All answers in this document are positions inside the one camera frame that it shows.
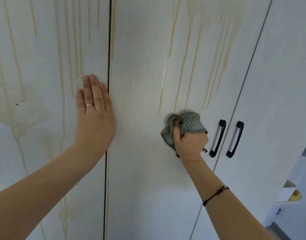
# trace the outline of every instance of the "left hand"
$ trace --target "left hand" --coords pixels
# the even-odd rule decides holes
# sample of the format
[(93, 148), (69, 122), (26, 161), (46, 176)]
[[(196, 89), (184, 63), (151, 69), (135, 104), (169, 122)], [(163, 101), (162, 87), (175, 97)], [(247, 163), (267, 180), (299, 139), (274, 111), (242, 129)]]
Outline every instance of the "left hand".
[(115, 134), (115, 118), (107, 88), (94, 74), (83, 77), (76, 95), (77, 125), (75, 145), (101, 158)]

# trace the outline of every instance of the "white cabinet door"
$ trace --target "white cabinet door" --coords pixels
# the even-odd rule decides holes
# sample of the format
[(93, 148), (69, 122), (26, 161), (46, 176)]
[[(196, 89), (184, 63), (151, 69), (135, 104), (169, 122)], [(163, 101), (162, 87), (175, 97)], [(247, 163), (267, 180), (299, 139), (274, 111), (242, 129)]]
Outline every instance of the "white cabinet door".
[[(305, 145), (306, 0), (273, 0), (214, 172), (263, 223)], [(192, 239), (216, 236), (210, 224), (203, 207)]]
[(199, 112), (215, 148), (270, 1), (112, 0), (107, 239), (190, 238), (201, 199), (160, 136), (164, 118)]
[[(107, 80), (109, 0), (0, 0), (0, 190), (74, 140), (77, 84)], [(103, 237), (105, 158), (28, 239)]]

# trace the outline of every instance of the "finger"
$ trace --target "finger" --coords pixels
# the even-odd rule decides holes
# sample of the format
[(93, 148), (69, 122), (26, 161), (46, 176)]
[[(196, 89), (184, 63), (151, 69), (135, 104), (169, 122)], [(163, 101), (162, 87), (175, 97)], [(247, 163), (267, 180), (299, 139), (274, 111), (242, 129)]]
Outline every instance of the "finger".
[(105, 107), (104, 107), (104, 102), (103, 102), (102, 91), (99, 87), (99, 80), (94, 74), (91, 74), (90, 81), (91, 81), (91, 88), (92, 88), (92, 93), (94, 97), (95, 109), (97, 112), (103, 113), (105, 112)]
[[(91, 89), (91, 84), (90, 84), (90, 77), (89, 76), (84, 76), (83, 77), (83, 88), (84, 88), (84, 102), (86, 105), (88, 104), (93, 104), (94, 105), (94, 98), (93, 98), (93, 93)], [(88, 106), (88, 110), (95, 110), (94, 106)]]
[(179, 130), (179, 121), (175, 121), (175, 126), (173, 128), (173, 140), (177, 144), (181, 142), (181, 131)]
[(76, 106), (78, 114), (85, 114), (84, 93), (82, 89), (78, 89), (76, 93)]
[(105, 111), (108, 114), (113, 114), (113, 107), (112, 107), (110, 95), (108, 94), (108, 91), (107, 91), (107, 87), (103, 82), (99, 82), (99, 85), (101, 87), (102, 94), (103, 94)]

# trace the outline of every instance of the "black string bracelet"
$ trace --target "black string bracelet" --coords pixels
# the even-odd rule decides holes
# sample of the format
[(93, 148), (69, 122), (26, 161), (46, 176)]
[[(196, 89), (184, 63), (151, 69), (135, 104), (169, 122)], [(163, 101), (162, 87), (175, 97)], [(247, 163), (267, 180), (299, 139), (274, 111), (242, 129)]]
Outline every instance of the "black string bracelet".
[(213, 194), (208, 200), (205, 200), (204, 202), (203, 202), (203, 206), (205, 206), (206, 204), (207, 204), (207, 202), (209, 202), (210, 200), (211, 200), (211, 198), (213, 198), (215, 195), (218, 195), (218, 194), (220, 194), (220, 193), (222, 193), (224, 190), (226, 190), (226, 189), (230, 189), (229, 187), (227, 187), (227, 186), (222, 186), (218, 191), (216, 191), (216, 193), (215, 194)]

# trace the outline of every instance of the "cleaning cloth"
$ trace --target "cleaning cloth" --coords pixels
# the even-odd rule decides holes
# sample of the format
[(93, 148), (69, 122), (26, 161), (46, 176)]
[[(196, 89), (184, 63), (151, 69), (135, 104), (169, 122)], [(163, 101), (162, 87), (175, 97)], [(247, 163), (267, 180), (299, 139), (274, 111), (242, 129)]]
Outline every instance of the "cleaning cloth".
[(182, 136), (184, 136), (185, 133), (205, 132), (207, 134), (207, 130), (201, 122), (199, 113), (185, 112), (180, 115), (172, 114), (167, 119), (167, 126), (161, 131), (161, 136), (163, 137), (166, 144), (174, 150), (175, 145), (173, 140), (173, 127), (176, 120), (179, 121), (179, 130), (181, 131)]

